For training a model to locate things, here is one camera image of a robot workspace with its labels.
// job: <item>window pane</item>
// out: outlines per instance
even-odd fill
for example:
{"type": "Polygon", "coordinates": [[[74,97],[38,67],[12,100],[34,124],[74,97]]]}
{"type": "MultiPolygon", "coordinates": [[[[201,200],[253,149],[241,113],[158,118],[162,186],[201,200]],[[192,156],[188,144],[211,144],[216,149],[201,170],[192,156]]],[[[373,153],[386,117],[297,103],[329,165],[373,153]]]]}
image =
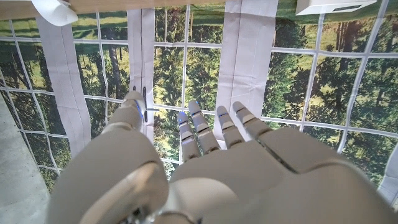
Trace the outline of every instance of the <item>window pane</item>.
{"type": "Polygon", "coordinates": [[[54,167],[51,161],[49,144],[44,134],[26,134],[37,165],[54,167]]]}
{"type": "Polygon", "coordinates": [[[189,42],[222,43],[224,12],[225,2],[191,5],[189,42]]]}
{"type": "Polygon", "coordinates": [[[9,21],[0,21],[0,37],[12,37],[9,21]]]}
{"type": "Polygon", "coordinates": [[[160,109],[155,113],[154,146],[159,156],[164,159],[179,161],[180,131],[174,110],[160,109]]]}
{"type": "Polygon", "coordinates": [[[377,33],[372,52],[398,52],[398,5],[389,1],[382,24],[377,33]]]}
{"type": "Polygon", "coordinates": [[[354,12],[327,14],[323,24],[321,49],[331,52],[364,52],[380,2],[354,12]]]}
{"type": "Polygon", "coordinates": [[[166,172],[167,180],[170,180],[173,176],[174,171],[179,166],[179,164],[172,162],[163,162],[164,171],[166,172]]]}
{"type": "Polygon", "coordinates": [[[155,9],[155,41],[183,42],[187,7],[163,7],[155,9]]]}
{"type": "Polygon", "coordinates": [[[58,112],[57,103],[55,102],[55,96],[36,94],[36,98],[43,112],[47,132],[66,135],[58,112]]]}
{"type": "Polygon", "coordinates": [[[86,99],[91,122],[91,138],[101,134],[105,127],[105,101],[86,99]]]}
{"type": "Polygon", "coordinates": [[[285,124],[285,123],[279,123],[279,122],[273,122],[273,121],[265,121],[265,124],[274,130],[279,129],[279,128],[292,128],[292,129],[297,129],[297,130],[300,129],[300,126],[296,125],[296,124],[285,124]]]}
{"type": "Polygon", "coordinates": [[[15,35],[17,37],[39,38],[39,29],[37,28],[36,19],[13,19],[12,26],[14,27],[15,35]]]}
{"type": "Polygon", "coordinates": [[[77,17],[79,20],[72,23],[73,38],[98,39],[96,14],[79,14],[77,17]]]}
{"type": "Polygon", "coordinates": [[[75,44],[75,47],[84,94],[105,96],[100,46],[97,44],[75,44]]]}
{"type": "Polygon", "coordinates": [[[58,168],[65,168],[70,159],[70,145],[67,138],[53,138],[49,136],[52,156],[58,168]]]}
{"type": "Polygon", "coordinates": [[[126,45],[104,44],[103,51],[108,80],[108,97],[121,100],[129,92],[129,48],[126,45]]]}
{"type": "Polygon", "coordinates": [[[57,171],[46,169],[46,168],[39,168],[39,169],[40,169],[40,173],[42,174],[42,177],[44,179],[44,182],[45,182],[49,192],[51,193],[51,191],[54,187],[55,181],[58,178],[57,171]]]}
{"type": "Polygon", "coordinates": [[[354,162],[378,186],[397,142],[395,138],[349,131],[343,155],[354,162]]]}
{"type": "Polygon", "coordinates": [[[101,38],[105,40],[127,40],[127,12],[100,12],[101,38]]]}
{"type": "Polygon", "coordinates": [[[182,62],[182,47],[155,47],[155,104],[181,106],[182,62]]]}
{"type": "Polygon", "coordinates": [[[22,127],[28,131],[44,131],[43,121],[30,93],[10,92],[22,127]]]}
{"type": "Polygon", "coordinates": [[[263,116],[301,119],[312,60],[311,55],[272,53],[263,116]]]}
{"type": "Polygon", "coordinates": [[[368,60],[351,114],[351,125],[398,132],[398,59],[368,60]]]}
{"type": "Polygon", "coordinates": [[[296,6],[297,1],[279,1],[274,46],[314,49],[319,15],[296,16],[296,6]]]}
{"type": "Polygon", "coordinates": [[[185,107],[197,100],[202,110],[215,111],[221,49],[188,48],[185,107]]]}
{"type": "Polygon", "coordinates": [[[319,57],[307,121],[345,125],[347,105],[360,63],[360,58],[319,57]]]}
{"type": "Polygon", "coordinates": [[[15,114],[15,112],[14,112],[14,110],[12,108],[11,101],[8,98],[7,92],[4,91],[4,90],[0,90],[0,92],[1,92],[2,97],[4,98],[4,101],[6,102],[6,105],[7,105],[8,110],[10,111],[10,113],[12,115],[12,118],[14,118],[15,124],[17,125],[17,127],[19,129],[21,129],[21,127],[19,126],[19,123],[18,123],[17,115],[15,114]]]}
{"type": "Polygon", "coordinates": [[[0,41],[0,69],[8,87],[28,89],[15,43],[0,41]]]}
{"type": "Polygon", "coordinates": [[[52,92],[49,71],[45,63],[43,46],[41,43],[20,42],[22,58],[26,72],[34,90],[52,92]]]}
{"type": "Polygon", "coordinates": [[[120,107],[121,103],[108,102],[108,120],[112,118],[113,113],[120,107]]]}
{"type": "Polygon", "coordinates": [[[303,133],[308,134],[313,138],[316,138],[320,142],[328,145],[329,147],[337,151],[338,146],[340,145],[341,135],[343,134],[343,131],[330,128],[304,126],[303,133]]]}

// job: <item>wooden beam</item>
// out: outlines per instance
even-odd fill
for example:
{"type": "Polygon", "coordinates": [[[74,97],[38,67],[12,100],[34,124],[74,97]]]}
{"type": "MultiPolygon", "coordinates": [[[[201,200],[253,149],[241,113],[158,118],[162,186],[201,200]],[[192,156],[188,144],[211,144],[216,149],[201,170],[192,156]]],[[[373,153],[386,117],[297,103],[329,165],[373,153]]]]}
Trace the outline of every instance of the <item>wooden beam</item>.
{"type": "MultiPolygon", "coordinates": [[[[226,0],[69,0],[77,14],[126,11],[149,7],[225,2],[226,0]]],[[[40,16],[31,1],[0,1],[0,20],[40,16]]]]}

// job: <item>white grid line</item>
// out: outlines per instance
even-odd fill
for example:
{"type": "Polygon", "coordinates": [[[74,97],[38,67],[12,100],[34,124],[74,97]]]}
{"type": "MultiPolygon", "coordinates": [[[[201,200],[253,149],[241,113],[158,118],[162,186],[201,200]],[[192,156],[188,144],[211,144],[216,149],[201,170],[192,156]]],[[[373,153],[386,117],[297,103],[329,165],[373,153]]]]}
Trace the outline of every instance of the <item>white grid line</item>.
{"type": "Polygon", "coordinates": [[[376,40],[377,33],[379,32],[380,26],[382,24],[382,20],[384,18],[384,13],[386,12],[388,2],[389,2],[389,0],[382,0],[379,12],[377,14],[376,21],[375,21],[372,31],[371,31],[371,35],[369,36],[369,40],[366,44],[365,58],[362,59],[361,65],[359,66],[358,73],[356,74],[356,77],[355,77],[353,89],[352,89],[351,96],[349,98],[349,102],[348,102],[348,106],[347,106],[345,130],[344,130],[343,136],[341,137],[341,141],[340,141],[340,145],[337,149],[337,153],[342,153],[344,146],[346,144],[347,135],[348,135],[348,131],[349,131],[348,130],[349,122],[351,119],[351,113],[354,108],[355,99],[358,94],[358,89],[361,84],[363,74],[365,72],[366,64],[368,63],[369,54],[372,51],[374,41],[376,40]]]}
{"type": "MultiPolygon", "coordinates": [[[[295,124],[295,125],[301,125],[302,124],[301,121],[295,121],[295,120],[289,120],[289,119],[281,119],[281,118],[261,117],[261,120],[262,121],[277,122],[277,123],[284,123],[284,124],[295,124]]],[[[369,129],[369,128],[346,127],[346,126],[343,126],[343,125],[325,124],[325,123],[318,123],[318,122],[312,122],[312,121],[304,122],[304,126],[319,127],[319,128],[330,128],[330,129],[341,130],[341,131],[344,131],[345,129],[347,129],[348,131],[356,131],[356,132],[361,132],[361,133],[377,134],[377,135],[381,135],[381,136],[398,138],[398,133],[391,133],[391,132],[388,132],[388,131],[380,131],[380,130],[369,129]]]]}
{"type": "MultiPolygon", "coordinates": [[[[33,90],[32,84],[31,84],[30,79],[29,79],[29,75],[28,75],[27,70],[26,70],[26,67],[25,67],[24,59],[22,58],[21,49],[19,48],[19,44],[18,44],[18,41],[17,41],[17,39],[16,39],[14,26],[13,26],[11,20],[9,20],[9,25],[10,25],[10,28],[11,28],[12,36],[13,36],[13,38],[15,38],[15,45],[16,45],[16,47],[17,47],[17,52],[18,52],[19,60],[21,61],[22,70],[24,71],[25,78],[26,78],[26,80],[27,80],[27,83],[28,83],[29,88],[30,88],[31,90],[33,90]]],[[[40,118],[41,118],[41,120],[42,120],[42,124],[43,124],[44,131],[47,133],[47,127],[46,127],[46,123],[45,123],[45,121],[44,121],[44,116],[43,116],[42,109],[41,109],[41,107],[40,107],[40,105],[39,105],[39,102],[37,101],[37,98],[36,98],[35,93],[31,93],[31,95],[32,95],[32,97],[33,97],[33,100],[35,101],[35,104],[36,104],[36,107],[37,107],[37,111],[39,112],[40,118]]],[[[55,159],[54,159],[54,157],[53,157],[53,155],[52,155],[49,136],[48,136],[47,134],[45,134],[45,137],[46,137],[46,139],[47,139],[47,145],[48,145],[48,147],[49,147],[50,158],[51,158],[51,161],[52,161],[52,163],[53,163],[53,166],[54,166],[56,169],[58,169],[57,163],[55,162],[55,159]]]]}
{"type": "Polygon", "coordinates": [[[100,13],[96,12],[97,18],[97,33],[98,33],[98,43],[99,43],[99,53],[101,55],[102,62],[102,75],[105,82],[105,126],[108,124],[108,79],[106,79],[106,69],[105,69],[105,56],[102,49],[102,38],[101,38],[101,25],[100,25],[100,13]]]}
{"type": "Polygon", "coordinates": [[[53,138],[68,138],[68,136],[66,135],[62,135],[62,134],[51,134],[51,133],[47,133],[45,131],[28,131],[28,130],[23,130],[23,129],[19,129],[20,132],[26,133],[26,134],[46,134],[50,137],[53,138]]]}
{"type": "Polygon", "coordinates": [[[220,49],[223,44],[207,44],[207,43],[192,43],[192,42],[155,42],[155,47],[199,47],[199,48],[210,48],[220,49]]]}
{"type": "Polygon", "coordinates": [[[48,167],[48,166],[43,166],[43,165],[37,165],[38,168],[44,168],[44,169],[49,169],[49,170],[55,170],[58,172],[59,175],[59,171],[63,171],[62,168],[54,168],[54,167],[48,167]]]}
{"type": "Polygon", "coordinates": [[[11,88],[11,87],[0,87],[0,90],[8,90],[8,91],[19,92],[19,93],[39,93],[39,94],[55,96],[54,93],[49,92],[49,91],[44,91],[44,90],[24,90],[24,89],[17,89],[17,88],[11,88]]]}
{"type": "Polygon", "coordinates": [[[40,38],[30,38],[30,37],[0,37],[0,41],[10,41],[15,42],[41,42],[40,38]]]}
{"type": "MultiPolygon", "coordinates": [[[[15,107],[15,105],[14,105],[14,101],[12,100],[11,95],[10,95],[10,92],[9,92],[9,90],[7,89],[7,83],[6,83],[6,80],[4,79],[4,76],[2,75],[1,69],[0,69],[0,76],[1,76],[1,80],[2,80],[2,82],[3,82],[3,84],[4,84],[4,86],[6,87],[6,89],[5,89],[4,91],[6,91],[6,93],[7,93],[7,97],[8,97],[8,99],[9,99],[9,101],[10,101],[10,104],[11,104],[12,110],[14,111],[15,117],[17,118],[17,122],[18,122],[18,124],[19,124],[19,127],[21,128],[21,130],[24,130],[24,127],[22,126],[22,123],[21,123],[21,119],[19,119],[19,115],[18,115],[17,109],[16,109],[16,107],[15,107]]],[[[36,158],[35,158],[35,156],[34,156],[34,154],[33,154],[32,148],[31,148],[31,146],[30,146],[30,143],[29,143],[29,141],[28,141],[28,139],[27,139],[27,136],[26,136],[26,133],[25,133],[25,132],[23,132],[23,136],[24,136],[25,141],[27,142],[27,147],[29,148],[29,152],[30,152],[30,154],[32,155],[33,160],[34,160],[35,163],[37,164],[36,158]]]]}
{"type": "Polygon", "coordinates": [[[182,164],[182,162],[180,161],[175,161],[173,159],[164,159],[164,158],[160,158],[161,161],[163,162],[171,162],[171,163],[175,163],[175,164],[182,164]]]}
{"type": "Polygon", "coordinates": [[[119,99],[114,99],[114,98],[107,98],[105,96],[91,96],[91,95],[85,95],[85,99],[92,99],[92,100],[108,100],[113,103],[122,103],[123,100],[119,99]]]}
{"type": "MultiPolygon", "coordinates": [[[[271,52],[287,53],[287,54],[307,54],[315,55],[316,50],[313,49],[291,49],[285,47],[273,47],[271,52]]],[[[344,58],[398,58],[398,53],[366,53],[366,52],[329,52],[326,50],[319,50],[319,55],[326,57],[344,57],[344,58]]]]}
{"type": "MultiPolygon", "coordinates": [[[[181,107],[177,107],[177,106],[167,106],[167,105],[154,104],[154,107],[161,108],[161,109],[167,109],[167,110],[175,110],[175,111],[189,111],[188,108],[181,108],[181,107]]],[[[216,112],[214,112],[214,111],[202,110],[201,112],[203,114],[216,115],[216,112]]]]}
{"type": "Polygon", "coordinates": [[[127,40],[100,40],[101,31],[98,33],[98,39],[73,39],[75,44],[114,44],[114,45],[129,45],[127,40]]]}
{"type": "Polygon", "coordinates": [[[316,44],[315,44],[316,52],[315,52],[315,55],[314,55],[313,61],[312,61],[311,73],[308,78],[307,93],[305,95],[305,101],[304,101],[304,107],[303,107],[303,117],[302,117],[301,125],[300,125],[301,132],[303,131],[303,128],[304,128],[305,117],[307,116],[307,111],[308,111],[308,104],[309,104],[310,98],[311,98],[313,80],[315,78],[315,73],[317,72],[318,55],[319,55],[319,49],[321,46],[321,37],[322,37],[323,20],[324,19],[325,19],[325,15],[320,14],[319,21],[318,21],[317,40],[316,40],[316,44]]]}
{"type": "MultiPolygon", "coordinates": [[[[183,65],[182,65],[182,96],[181,96],[181,110],[185,107],[185,85],[187,84],[187,54],[188,54],[188,27],[190,18],[191,5],[187,5],[187,10],[185,12],[185,32],[184,32],[184,54],[183,54],[183,65]]],[[[182,146],[181,146],[181,136],[179,145],[179,161],[182,162],[182,146]]]]}

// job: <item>robot finger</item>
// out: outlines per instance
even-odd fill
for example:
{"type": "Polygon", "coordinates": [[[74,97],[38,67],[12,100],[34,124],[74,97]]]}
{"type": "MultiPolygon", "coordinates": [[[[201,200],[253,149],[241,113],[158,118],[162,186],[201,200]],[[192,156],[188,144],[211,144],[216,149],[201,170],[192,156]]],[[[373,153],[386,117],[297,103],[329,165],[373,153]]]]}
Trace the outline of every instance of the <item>robot finger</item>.
{"type": "Polygon", "coordinates": [[[200,157],[200,150],[197,142],[193,138],[193,131],[189,125],[188,116],[181,111],[177,115],[177,121],[180,127],[183,161],[187,162],[190,159],[200,157]]]}
{"type": "Polygon", "coordinates": [[[219,106],[217,108],[217,116],[218,120],[220,121],[221,130],[223,132],[227,149],[230,149],[231,147],[236,146],[241,142],[244,142],[241,133],[233,123],[224,106],[219,106]]]}
{"type": "Polygon", "coordinates": [[[272,128],[256,118],[241,102],[233,103],[232,107],[245,130],[253,139],[258,140],[261,134],[272,131],[272,128]]]}
{"type": "Polygon", "coordinates": [[[207,125],[206,119],[201,113],[198,103],[195,100],[191,100],[188,104],[188,108],[191,113],[195,129],[198,132],[198,139],[200,146],[203,149],[203,154],[205,155],[211,151],[220,149],[220,145],[207,125]]]}

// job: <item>white object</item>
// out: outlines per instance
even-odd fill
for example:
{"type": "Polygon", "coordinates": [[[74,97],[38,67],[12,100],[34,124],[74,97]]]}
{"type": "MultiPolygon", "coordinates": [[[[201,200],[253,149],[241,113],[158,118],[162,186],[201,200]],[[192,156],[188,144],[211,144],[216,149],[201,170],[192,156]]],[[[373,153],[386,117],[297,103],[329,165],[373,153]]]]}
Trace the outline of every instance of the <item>white object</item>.
{"type": "Polygon", "coordinates": [[[353,12],[377,0],[298,0],[296,15],[353,12]]]}
{"type": "Polygon", "coordinates": [[[78,20],[76,13],[62,0],[0,0],[0,1],[32,1],[37,12],[55,26],[65,26],[78,20]]]}

